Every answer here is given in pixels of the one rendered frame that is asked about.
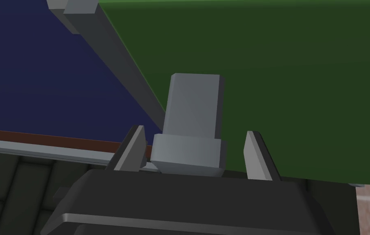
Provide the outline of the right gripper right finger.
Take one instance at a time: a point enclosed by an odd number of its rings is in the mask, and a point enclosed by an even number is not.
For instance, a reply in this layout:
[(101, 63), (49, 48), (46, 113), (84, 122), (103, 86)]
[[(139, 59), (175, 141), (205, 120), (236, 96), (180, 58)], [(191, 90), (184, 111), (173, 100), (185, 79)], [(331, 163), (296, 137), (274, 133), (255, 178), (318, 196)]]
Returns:
[(281, 181), (280, 174), (260, 132), (247, 132), (244, 161), (248, 179)]

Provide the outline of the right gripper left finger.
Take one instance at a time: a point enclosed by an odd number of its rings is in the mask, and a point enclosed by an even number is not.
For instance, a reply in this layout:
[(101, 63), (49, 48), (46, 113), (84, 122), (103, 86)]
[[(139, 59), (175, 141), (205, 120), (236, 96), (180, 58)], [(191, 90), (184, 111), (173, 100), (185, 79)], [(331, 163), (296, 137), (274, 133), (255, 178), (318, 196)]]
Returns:
[(147, 141), (143, 125), (133, 125), (106, 170), (138, 172), (145, 162)]

